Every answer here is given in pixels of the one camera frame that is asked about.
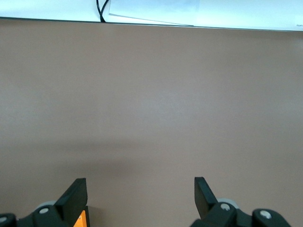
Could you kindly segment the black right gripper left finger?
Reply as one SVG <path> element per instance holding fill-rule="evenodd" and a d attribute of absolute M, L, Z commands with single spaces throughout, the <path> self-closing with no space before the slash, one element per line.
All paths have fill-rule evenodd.
<path fill-rule="evenodd" d="M 85 178 L 77 178 L 54 202 L 45 204 L 23 218 L 13 213 L 2 213 L 2 227 L 87 227 L 88 194 Z"/>

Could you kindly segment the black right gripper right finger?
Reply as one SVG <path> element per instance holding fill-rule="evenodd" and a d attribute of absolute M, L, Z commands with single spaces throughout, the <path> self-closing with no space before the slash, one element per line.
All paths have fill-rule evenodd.
<path fill-rule="evenodd" d="M 200 219 L 193 227 L 289 227 L 278 212 L 255 209 L 251 215 L 244 213 L 229 200 L 218 201 L 203 177 L 195 177 L 195 204 Z"/>

